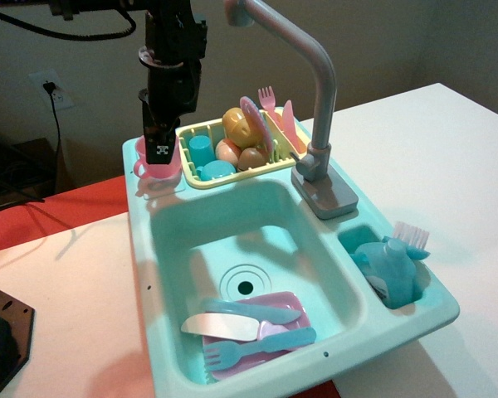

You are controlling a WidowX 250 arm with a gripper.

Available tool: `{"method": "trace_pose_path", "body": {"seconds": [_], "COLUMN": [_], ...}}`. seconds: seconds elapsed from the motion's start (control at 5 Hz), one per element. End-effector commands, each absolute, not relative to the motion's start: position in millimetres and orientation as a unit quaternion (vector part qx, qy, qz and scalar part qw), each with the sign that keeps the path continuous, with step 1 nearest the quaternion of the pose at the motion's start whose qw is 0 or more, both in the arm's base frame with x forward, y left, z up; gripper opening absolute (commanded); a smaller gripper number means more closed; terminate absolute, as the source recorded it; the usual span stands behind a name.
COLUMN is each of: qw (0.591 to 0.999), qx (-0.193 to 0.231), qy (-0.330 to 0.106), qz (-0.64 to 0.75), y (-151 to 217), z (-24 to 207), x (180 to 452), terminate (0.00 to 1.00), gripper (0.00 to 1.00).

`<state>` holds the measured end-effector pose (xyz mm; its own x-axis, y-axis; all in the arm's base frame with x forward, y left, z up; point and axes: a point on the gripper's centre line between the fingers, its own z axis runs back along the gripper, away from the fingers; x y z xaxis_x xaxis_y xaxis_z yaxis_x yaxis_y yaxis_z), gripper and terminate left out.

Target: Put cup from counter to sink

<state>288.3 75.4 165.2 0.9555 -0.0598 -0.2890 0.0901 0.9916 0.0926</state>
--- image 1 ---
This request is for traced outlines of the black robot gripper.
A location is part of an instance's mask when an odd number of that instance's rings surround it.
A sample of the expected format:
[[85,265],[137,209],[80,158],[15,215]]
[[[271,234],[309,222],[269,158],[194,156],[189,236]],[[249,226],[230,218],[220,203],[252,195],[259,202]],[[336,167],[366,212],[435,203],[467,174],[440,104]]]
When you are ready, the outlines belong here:
[[148,1],[145,46],[139,60],[148,68],[148,107],[143,121],[148,164],[167,165],[175,150],[174,128],[183,114],[197,108],[201,59],[205,56],[208,25],[193,13],[189,1]]

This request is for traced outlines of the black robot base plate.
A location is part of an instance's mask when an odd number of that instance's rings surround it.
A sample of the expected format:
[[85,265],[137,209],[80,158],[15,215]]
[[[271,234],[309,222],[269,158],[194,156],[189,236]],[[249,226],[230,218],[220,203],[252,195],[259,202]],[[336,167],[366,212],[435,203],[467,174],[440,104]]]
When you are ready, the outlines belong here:
[[0,290],[0,393],[28,362],[35,310]]

